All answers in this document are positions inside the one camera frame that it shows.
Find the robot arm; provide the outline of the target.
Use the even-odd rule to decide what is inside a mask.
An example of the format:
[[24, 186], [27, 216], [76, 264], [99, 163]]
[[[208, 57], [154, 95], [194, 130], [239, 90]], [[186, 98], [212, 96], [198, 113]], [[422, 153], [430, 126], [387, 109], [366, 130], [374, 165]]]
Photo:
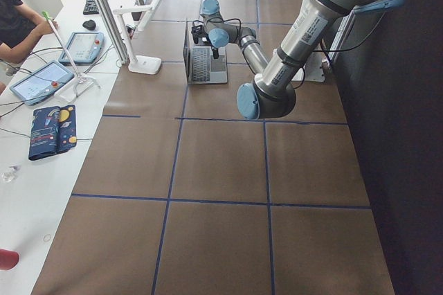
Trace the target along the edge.
[[385, 12], [401, 6], [405, 0], [302, 0], [300, 12], [281, 45], [267, 58], [247, 27], [227, 24], [218, 0], [204, 0], [200, 15], [203, 30], [213, 48], [232, 43], [242, 50], [254, 73], [253, 81], [237, 91], [237, 108], [247, 119], [280, 118], [296, 104], [291, 80], [304, 67], [308, 57], [331, 25], [341, 17], [362, 12]]

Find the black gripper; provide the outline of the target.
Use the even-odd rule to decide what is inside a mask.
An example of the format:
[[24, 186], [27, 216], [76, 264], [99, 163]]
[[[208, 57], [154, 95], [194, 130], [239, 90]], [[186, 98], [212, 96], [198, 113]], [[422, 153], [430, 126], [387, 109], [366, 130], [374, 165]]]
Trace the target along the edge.
[[213, 58], [216, 60], [219, 58], [219, 49], [217, 47], [212, 46], [211, 50], [213, 52]]

